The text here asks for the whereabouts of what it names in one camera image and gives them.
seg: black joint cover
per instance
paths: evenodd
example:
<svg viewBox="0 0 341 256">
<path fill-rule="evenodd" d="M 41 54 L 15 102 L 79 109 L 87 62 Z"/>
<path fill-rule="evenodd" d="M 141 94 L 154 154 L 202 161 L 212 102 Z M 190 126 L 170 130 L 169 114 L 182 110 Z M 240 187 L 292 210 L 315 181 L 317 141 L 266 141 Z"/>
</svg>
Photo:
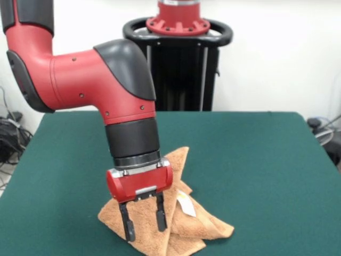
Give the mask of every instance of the black joint cover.
<svg viewBox="0 0 341 256">
<path fill-rule="evenodd" d="M 7 57 L 11 65 L 14 78 L 17 81 L 19 89 L 25 100 L 27 101 L 28 105 L 39 112 L 53 113 L 54 110 L 45 105 L 45 103 L 38 95 L 31 80 L 30 74 L 28 73 L 28 70 L 26 68 L 26 65 L 19 57 L 19 55 L 17 55 L 17 53 L 13 51 L 7 51 Z"/>
<path fill-rule="evenodd" d="M 125 90 L 140 99 L 156 100 L 147 60 L 135 43 L 119 39 L 97 45 L 94 49 Z"/>
<path fill-rule="evenodd" d="M 54 35 L 53 0 L 17 0 L 17 6 L 21 23 L 38 25 Z"/>
<path fill-rule="evenodd" d="M 144 155 L 160 148 L 155 118 L 107 125 L 105 130 L 113 158 Z"/>
<path fill-rule="evenodd" d="M 1 20 L 4 33 L 15 25 L 13 0 L 0 0 Z"/>
<path fill-rule="evenodd" d="M 124 157 L 124 158 L 114 158 L 113 162 L 117 169 L 130 169 L 130 168 L 138 168 L 144 167 L 151 164 L 156 164 L 160 161 L 161 155 L 160 151 L 154 151 L 151 153 L 147 153 L 144 155 L 137 155 L 133 157 Z"/>
</svg>

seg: white tag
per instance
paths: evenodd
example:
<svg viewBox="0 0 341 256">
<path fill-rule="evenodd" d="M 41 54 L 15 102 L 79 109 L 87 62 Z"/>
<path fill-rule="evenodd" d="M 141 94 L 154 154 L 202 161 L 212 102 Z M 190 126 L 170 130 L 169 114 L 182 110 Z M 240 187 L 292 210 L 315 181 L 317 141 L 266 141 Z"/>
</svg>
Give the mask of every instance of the white tag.
<svg viewBox="0 0 341 256">
<path fill-rule="evenodd" d="M 185 214 L 192 217 L 197 216 L 192 200 L 188 195 L 186 195 L 183 191 L 178 190 L 176 199 L 179 201 L 181 209 Z"/>
</svg>

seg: crumpled towel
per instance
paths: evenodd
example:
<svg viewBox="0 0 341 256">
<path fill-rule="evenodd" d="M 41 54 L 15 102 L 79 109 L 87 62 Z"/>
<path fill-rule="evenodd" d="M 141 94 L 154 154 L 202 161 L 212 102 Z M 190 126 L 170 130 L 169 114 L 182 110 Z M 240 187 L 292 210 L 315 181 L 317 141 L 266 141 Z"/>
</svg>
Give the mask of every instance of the crumpled towel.
<svg viewBox="0 0 341 256">
<path fill-rule="evenodd" d="M 164 207 L 168 228 L 159 232 L 156 221 L 156 199 L 148 198 L 127 204 L 129 217 L 134 222 L 136 240 L 129 242 L 146 255 L 191 255 L 206 247 L 203 239 L 228 238 L 234 227 L 209 214 L 192 197 L 197 217 L 182 212 L 177 204 L 178 189 L 189 195 L 192 190 L 181 175 L 189 148 L 183 147 L 166 157 L 173 168 L 173 184 L 164 192 Z M 121 238 L 125 239 L 124 227 L 116 200 L 111 199 L 100 211 L 98 218 Z"/>
</svg>

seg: green table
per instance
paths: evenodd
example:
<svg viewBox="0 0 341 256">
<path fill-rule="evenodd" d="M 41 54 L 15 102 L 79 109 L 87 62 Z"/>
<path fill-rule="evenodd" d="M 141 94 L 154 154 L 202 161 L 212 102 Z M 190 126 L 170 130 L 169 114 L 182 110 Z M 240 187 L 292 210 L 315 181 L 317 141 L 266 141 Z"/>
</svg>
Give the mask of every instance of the green table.
<svg viewBox="0 0 341 256">
<path fill-rule="evenodd" d="M 162 153 L 235 226 L 198 255 L 340 255 L 341 177 L 294 113 L 158 113 Z M 97 214 L 112 167 L 96 112 L 46 115 L 0 198 L 1 255 L 139 255 Z"/>
</svg>

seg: black cylindrical joint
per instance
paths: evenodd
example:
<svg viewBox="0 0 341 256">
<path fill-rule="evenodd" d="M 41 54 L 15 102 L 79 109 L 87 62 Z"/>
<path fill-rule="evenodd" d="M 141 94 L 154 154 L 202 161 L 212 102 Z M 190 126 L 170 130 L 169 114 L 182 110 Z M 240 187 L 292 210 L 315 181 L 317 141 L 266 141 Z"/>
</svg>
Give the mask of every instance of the black cylindrical joint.
<svg viewBox="0 0 341 256">
<path fill-rule="evenodd" d="M 160 160 L 155 118 L 107 125 L 105 130 L 117 168 L 141 167 Z"/>
<path fill-rule="evenodd" d="M 13 0 L 0 0 L 1 20 L 4 33 L 15 25 Z"/>
<path fill-rule="evenodd" d="M 37 25 L 54 35 L 53 0 L 17 0 L 20 23 Z"/>
</svg>

